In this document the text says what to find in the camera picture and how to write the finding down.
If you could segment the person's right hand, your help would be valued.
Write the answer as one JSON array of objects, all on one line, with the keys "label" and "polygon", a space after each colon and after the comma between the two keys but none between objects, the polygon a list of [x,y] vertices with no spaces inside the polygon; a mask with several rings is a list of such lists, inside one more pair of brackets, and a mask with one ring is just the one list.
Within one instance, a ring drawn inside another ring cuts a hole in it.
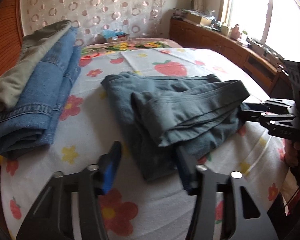
[{"label": "person's right hand", "polygon": [[300,152],[300,142],[292,142],[285,139],[285,162],[288,166],[298,165],[298,153]]}]

